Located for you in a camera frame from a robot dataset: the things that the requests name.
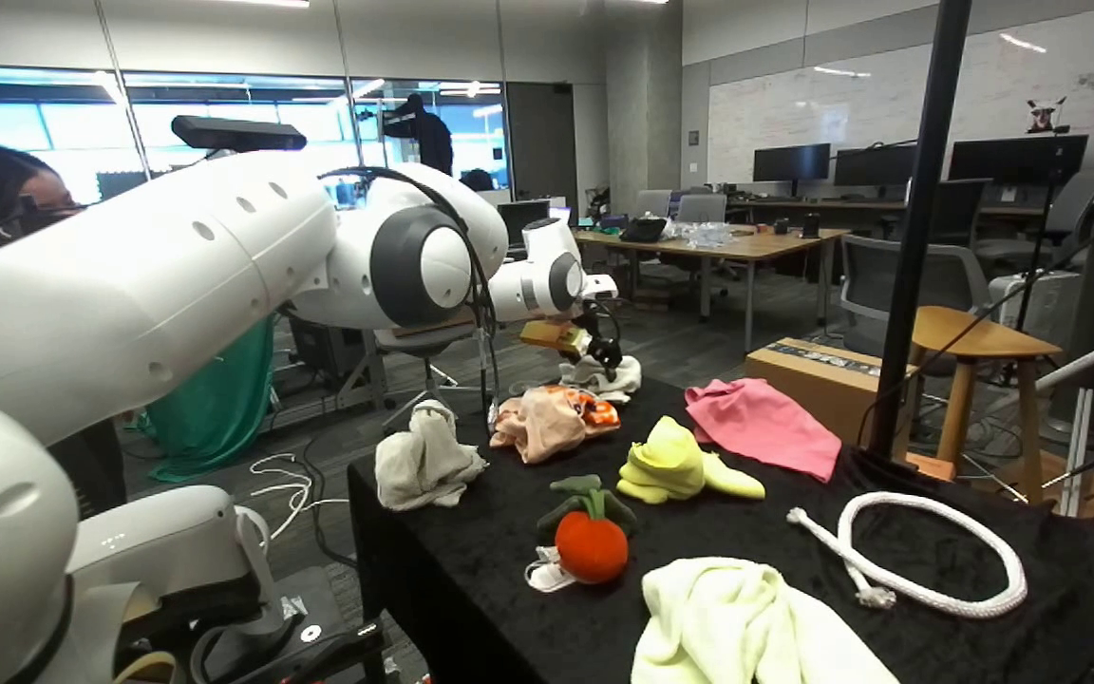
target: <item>floor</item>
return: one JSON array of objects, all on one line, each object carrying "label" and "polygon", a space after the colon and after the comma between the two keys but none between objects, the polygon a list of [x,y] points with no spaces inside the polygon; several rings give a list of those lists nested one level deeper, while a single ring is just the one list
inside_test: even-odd
[{"label": "floor", "polygon": [[[712,314],[695,314],[695,286],[687,275],[674,269],[644,269],[642,291],[633,299],[621,299],[619,322],[621,322],[621,348],[633,354],[644,364],[644,378],[669,379],[674,389],[695,389],[719,378],[742,378],[743,369],[743,345],[742,345],[742,304],[735,286],[729,286],[729,298],[719,298]],[[815,286],[800,281],[793,275],[763,275],[759,279],[759,313],[754,332],[759,343],[781,337],[781,333],[815,333],[815,337],[843,337],[854,343],[839,322],[819,327],[815,322]],[[422,389],[422,369],[410,357],[387,357],[387,397],[392,408]],[[450,345],[438,361],[458,379],[469,379],[474,371],[474,348]],[[497,333],[497,369],[506,397],[544,383],[555,378],[555,357],[544,348],[528,348],[517,343],[517,332]],[[271,544],[271,566],[276,579],[290,579],[307,566],[338,563],[353,554],[353,531],[350,531],[350,504],[344,504],[344,466],[360,455],[368,455],[377,441],[377,427],[387,418],[387,408],[379,412],[338,412],[314,421],[305,421],[295,431],[264,432],[257,443],[249,443],[231,466],[210,471],[196,484],[216,484],[235,493],[235,500],[257,511],[271,519],[274,544]],[[1009,454],[1013,438],[1009,427],[1000,418],[980,418],[977,432],[968,441],[968,454]],[[148,480],[154,459],[144,450],[130,450],[130,466],[138,480],[138,490],[159,490],[159,484]],[[340,588],[344,609],[360,621],[357,587]],[[400,670],[392,680],[422,680],[424,665],[412,655],[412,645],[400,636],[400,626],[387,622],[392,658],[387,665]]]}]

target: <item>person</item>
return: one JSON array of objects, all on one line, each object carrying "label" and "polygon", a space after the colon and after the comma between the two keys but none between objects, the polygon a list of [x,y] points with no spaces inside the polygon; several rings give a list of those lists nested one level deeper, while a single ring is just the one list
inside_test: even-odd
[{"label": "person", "polygon": [[[78,213],[64,180],[30,151],[0,145],[0,248],[26,238]],[[98,421],[50,443],[78,493],[78,514],[102,514],[126,500],[126,465],[114,421]]]},{"label": "person", "polygon": [[424,99],[412,90],[383,117],[383,136],[410,136],[422,150],[422,162],[450,174],[455,150],[449,124],[424,109]]}]

